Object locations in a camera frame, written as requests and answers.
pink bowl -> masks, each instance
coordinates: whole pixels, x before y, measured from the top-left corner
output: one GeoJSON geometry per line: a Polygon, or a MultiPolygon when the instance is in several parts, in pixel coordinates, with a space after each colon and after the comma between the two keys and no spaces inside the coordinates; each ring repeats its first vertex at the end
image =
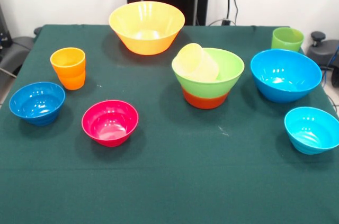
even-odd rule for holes
{"type": "Polygon", "coordinates": [[[102,101],[91,106],[83,115],[85,133],[104,146],[118,146],[133,133],[139,120],[137,110],[129,103],[102,101]]]}

floor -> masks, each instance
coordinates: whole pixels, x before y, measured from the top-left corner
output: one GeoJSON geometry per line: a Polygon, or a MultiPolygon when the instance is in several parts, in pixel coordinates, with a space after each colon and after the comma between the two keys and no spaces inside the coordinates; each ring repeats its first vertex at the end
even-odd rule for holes
{"type": "MultiPolygon", "coordinates": [[[[334,88],[331,84],[331,75],[332,72],[328,71],[327,72],[327,80],[326,84],[324,86],[324,90],[326,94],[333,100],[334,105],[338,105],[337,107],[337,115],[339,116],[339,88],[334,88]]],[[[0,93],[0,108],[2,106],[2,103],[5,101],[6,97],[8,96],[8,92],[10,91],[13,83],[14,83],[14,78],[11,78],[7,84],[4,87],[4,90],[0,93]]]]}
{"type": "Polygon", "coordinates": [[[8,93],[12,88],[14,80],[14,78],[10,78],[4,85],[3,90],[0,93],[0,108],[2,106],[2,103],[4,103],[5,99],[8,97],[8,93]]]}

green cup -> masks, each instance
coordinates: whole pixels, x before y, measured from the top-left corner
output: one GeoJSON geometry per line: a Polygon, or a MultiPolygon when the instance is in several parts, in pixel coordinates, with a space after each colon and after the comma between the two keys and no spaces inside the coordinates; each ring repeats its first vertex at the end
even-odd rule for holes
{"type": "Polygon", "coordinates": [[[298,52],[304,40],[304,35],[293,28],[280,27],[273,31],[272,49],[287,49],[298,52]]]}

small blue bowl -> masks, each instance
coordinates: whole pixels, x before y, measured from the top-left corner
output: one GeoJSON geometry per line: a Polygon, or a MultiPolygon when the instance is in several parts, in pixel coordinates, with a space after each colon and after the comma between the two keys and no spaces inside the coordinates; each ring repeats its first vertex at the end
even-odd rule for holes
{"type": "Polygon", "coordinates": [[[339,145],[338,120],[314,107],[289,111],[285,128],[294,147],[303,154],[320,154],[339,145]]]}
{"type": "Polygon", "coordinates": [[[57,118],[65,101],[64,89],[54,83],[38,82],[16,91],[10,99],[10,110],[28,123],[44,126],[57,118]]]}
{"type": "Polygon", "coordinates": [[[322,71],[313,60],[282,49],[256,54],[251,60],[251,71],[259,91],[277,103],[296,101],[322,81],[322,71]]]}

bowl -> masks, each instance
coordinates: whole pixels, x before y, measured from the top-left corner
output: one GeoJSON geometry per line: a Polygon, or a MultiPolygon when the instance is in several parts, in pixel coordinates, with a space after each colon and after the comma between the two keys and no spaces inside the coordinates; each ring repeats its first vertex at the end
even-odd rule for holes
{"type": "Polygon", "coordinates": [[[339,122],[321,109],[292,109],[285,116],[285,128],[294,147],[303,154],[320,154],[339,145],[339,122]]]}
{"type": "Polygon", "coordinates": [[[322,80],[322,72],[313,60],[290,50],[270,49],[256,54],[251,71],[259,91],[277,103],[304,97],[322,80]]]}
{"type": "Polygon", "coordinates": [[[170,47],[184,26],[176,7],[160,2],[135,2],[114,10],[109,25],[125,46],[140,55],[155,55],[170,47]]]}
{"type": "Polygon", "coordinates": [[[174,66],[174,59],[172,69],[188,103],[200,109],[213,109],[223,104],[229,91],[243,73],[245,65],[242,59],[232,52],[217,48],[203,50],[218,64],[219,74],[216,80],[201,82],[180,76],[174,66]]]}
{"type": "Polygon", "coordinates": [[[44,126],[56,120],[65,101],[64,89],[51,82],[37,82],[16,91],[10,110],[28,123],[44,126]]]}
{"type": "Polygon", "coordinates": [[[138,120],[138,112],[131,104],[107,100],[94,104],[84,113],[82,127],[96,142],[114,147],[131,136],[138,120]]]}

